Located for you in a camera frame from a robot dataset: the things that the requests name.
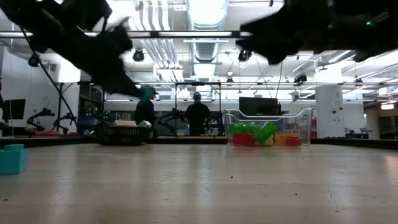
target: black shirt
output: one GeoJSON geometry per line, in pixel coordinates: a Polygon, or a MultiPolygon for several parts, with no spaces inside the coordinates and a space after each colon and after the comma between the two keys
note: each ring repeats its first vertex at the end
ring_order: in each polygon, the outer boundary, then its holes
{"type": "Polygon", "coordinates": [[[134,113],[134,120],[137,125],[142,121],[148,121],[152,126],[155,124],[156,116],[154,104],[151,100],[140,100],[138,102],[136,112],[134,113]]]}
{"type": "Polygon", "coordinates": [[[194,103],[188,107],[185,117],[189,120],[190,128],[203,128],[206,118],[210,116],[209,108],[202,103],[194,103]]]}

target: green block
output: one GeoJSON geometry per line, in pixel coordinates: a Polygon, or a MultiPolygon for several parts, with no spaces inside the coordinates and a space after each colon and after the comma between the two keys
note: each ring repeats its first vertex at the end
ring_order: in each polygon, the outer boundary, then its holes
{"type": "Polygon", "coordinates": [[[254,136],[254,140],[264,145],[266,141],[276,133],[277,127],[271,123],[266,123],[260,131],[254,136]]]}
{"type": "Polygon", "coordinates": [[[242,133],[242,125],[241,124],[229,124],[228,132],[230,134],[241,134],[242,133]]]}
{"type": "Polygon", "coordinates": [[[260,131],[261,126],[257,125],[257,124],[252,124],[252,125],[250,125],[250,129],[251,129],[250,134],[257,134],[260,131]]]}
{"type": "Polygon", "coordinates": [[[20,146],[5,146],[0,151],[0,175],[15,175],[24,172],[29,162],[29,151],[20,146]]]}
{"type": "Polygon", "coordinates": [[[251,133],[250,125],[243,124],[242,125],[242,133],[241,134],[250,134],[250,133],[251,133]]]}

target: basket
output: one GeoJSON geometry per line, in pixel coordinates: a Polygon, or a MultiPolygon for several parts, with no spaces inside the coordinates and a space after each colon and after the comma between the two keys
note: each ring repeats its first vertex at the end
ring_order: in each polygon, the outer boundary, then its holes
{"type": "Polygon", "coordinates": [[[282,116],[248,116],[238,109],[223,112],[228,143],[252,146],[301,146],[310,144],[312,109],[307,108],[298,114],[282,116]]]}
{"type": "Polygon", "coordinates": [[[144,127],[103,127],[96,137],[103,146],[140,146],[147,143],[150,131],[144,127]]]}

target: yellow block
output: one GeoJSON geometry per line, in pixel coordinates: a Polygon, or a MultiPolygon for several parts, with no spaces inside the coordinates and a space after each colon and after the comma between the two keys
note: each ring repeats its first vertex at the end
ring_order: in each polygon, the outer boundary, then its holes
{"type": "Polygon", "coordinates": [[[271,137],[269,137],[268,140],[266,140],[265,145],[266,145],[266,146],[271,146],[271,145],[273,145],[273,144],[274,144],[274,136],[271,136],[271,137]]]}
{"type": "Polygon", "coordinates": [[[275,144],[284,146],[286,145],[287,138],[298,137],[298,134],[275,134],[275,144]]]}

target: monitor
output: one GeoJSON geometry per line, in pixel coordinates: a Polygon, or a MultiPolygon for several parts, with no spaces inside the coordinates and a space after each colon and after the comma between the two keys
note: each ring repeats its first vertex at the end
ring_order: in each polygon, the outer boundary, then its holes
{"type": "Polygon", "coordinates": [[[24,119],[24,113],[25,113],[25,99],[20,99],[20,100],[5,100],[4,104],[7,106],[7,108],[11,111],[11,115],[9,118],[6,118],[5,113],[2,113],[2,119],[24,119]]]}
{"type": "Polygon", "coordinates": [[[239,97],[239,110],[248,116],[280,116],[278,99],[239,97]]]}

